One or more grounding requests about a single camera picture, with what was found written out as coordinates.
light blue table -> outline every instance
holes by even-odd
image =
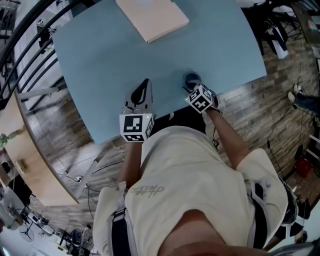
[[[186,106],[185,72],[196,71],[216,93],[265,76],[253,32],[235,0],[175,0],[190,22],[146,44],[118,8],[104,0],[53,36],[72,99],[96,143],[120,134],[126,92],[152,81],[158,117]]]

wooden floor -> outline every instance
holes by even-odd
[[[306,93],[310,95],[319,93],[318,76],[312,49],[303,44],[302,40],[288,42],[289,56],[283,60],[279,60],[267,45],[264,48],[263,59],[268,75],[220,94],[219,100],[224,117],[244,138],[250,149],[265,149],[278,171],[279,167],[267,149],[267,138],[290,108],[287,92],[293,89],[299,76],[302,77],[301,84]],[[37,107],[35,114],[29,117],[29,123],[55,170],[60,174],[69,170],[69,177],[72,179],[83,175],[96,158],[104,156],[100,166],[106,166],[118,163],[125,157],[126,145],[120,137],[99,145],[94,144],[68,90],[47,96]],[[208,134],[212,136],[213,125],[210,122],[208,124]],[[294,165],[298,146],[306,146],[309,142],[308,135],[312,133],[311,116],[293,107],[275,127],[269,140],[284,175]],[[228,162],[221,146],[219,153]],[[95,203],[103,187],[114,186],[120,167],[121,163],[118,163],[92,175],[90,188],[94,191],[90,191],[90,196]],[[70,188],[77,185],[70,178],[65,178],[65,181]],[[303,198],[308,197],[311,203],[320,194],[320,179],[314,174],[307,180],[294,174],[288,182],[297,185],[298,193]],[[93,222],[88,204],[93,216],[95,206],[85,194],[79,202],[76,206],[44,207],[39,201],[32,199],[31,207],[49,218],[54,228],[71,231],[74,228],[82,229]]]

black strap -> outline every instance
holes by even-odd
[[[125,215],[126,208],[114,213],[111,231],[113,256],[131,256]]]
[[[255,184],[255,194],[262,200],[264,199],[264,189],[260,184]],[[253,248],[262,249],[266,244],[268,236],[267,219],[262,206],[254,198],[252,198],[252,201],[255,207],[255,234]]]

table top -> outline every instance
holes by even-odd
[[[308,21],[312,21],[311,16],[308,14],[306,9],[303,9],[301,6],[296,3],[291,3],[292,9],[296,18],[298,19],[302,33],[304,35],[305,41],[307,44],[318,45],[320,44],[320,32],[312,31],[309,27]]]
[[[14,93],[0,118],[0,134],[9,135],[18,131],[5,146],[11,161],[22,161],[26,171],[19,174],[32,193],[44,206],[66,206],[78,204],[77,199],[60,180],[58,174],[42,154],[26,120],[21,101]]]
[[[217,94],[265,76],[257,41],[234,0],[175,0],[189,24],[147,44],[117,6],[101,1],[53,36],[72,99],[96,143],[120,134],[125,95],[149,78],[162,117],[187,106],[183,75]]]

black railing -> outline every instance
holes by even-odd
[[[13,92],[18,89],[18,93],[22,93],[23,90],[28,86],[29,82],[32,80],[32,78],[37,74],[37,72],[44,66],[44,64],[49,60],[50,57],[54,55],[56,52],[54,49],[51,50],[51,52],[41,61],[41,63],[34,68],[31,75],[26,79],[24,84],[20,86],[19,82],[21,81],[22,77],[26,74],[28,69],[31,67],[31,65],[35,62],[35,60],[40,56],[41,53],[45,51],[45,49],[50,45],[53,44],[53,40],[50,37],[43,45],[42,47],[34,54],[34,56],[29,60],[27,65],[24,67],[22,72],[17,75],[17,67],[21,63],[22,59],[26,56],[30,48],[38,41],[38,39],[50,29],[51,25],[53,25],[60,17],[62,17],[64,14],[66,14],[68,11],[70,11],[72,8],[77,6],[80,3],[83,3],[87,8],[94,5],[94,0],[73,0],[71,1],[66,7],[64,7],[61,11],[59,11],[51,20],[49,20],[47,23],[44,24],[44,26],[41,27],[41,29],[38,31],[38,33],[32,38],[32,40],[28,43],[28,45],[25,47],[23,52],[20,54],[20,56],[15,61],[14,58],[14,48],[18,41],[21,39],[21,37],[24,35],[24,33],[27,31],[27,29],[35,22],[35,20],[52,4],[56,2],[56,0],[39,0],[39,2],[28,12],[28,14],[21,20],[19,25],[13,30],[12,34],[8,37],[7,34],[5,34],[5,39],[7,39],[7,42],[5,44],[4,49],[1,52],[0,55],[0,71],[3,71],[5,69],[5,82],[3,84],[0,84],[0,101],[3,100],[3,102],[0,102],[0,109],[3,109],[8,99],[11,97]],[[11,58],[12,63],[12,69],[8,73],[8,67],[7,62],[8,59]],[[36,83],[40,80],[40,78],[58,61],[58,59],[54,59],[39,75],[38,77],[32,82],[32,84],[27,88],[27,92],[29,92]],[[7,89],[8,94],[6,95],[6,98],[4,98],[4,92]]]

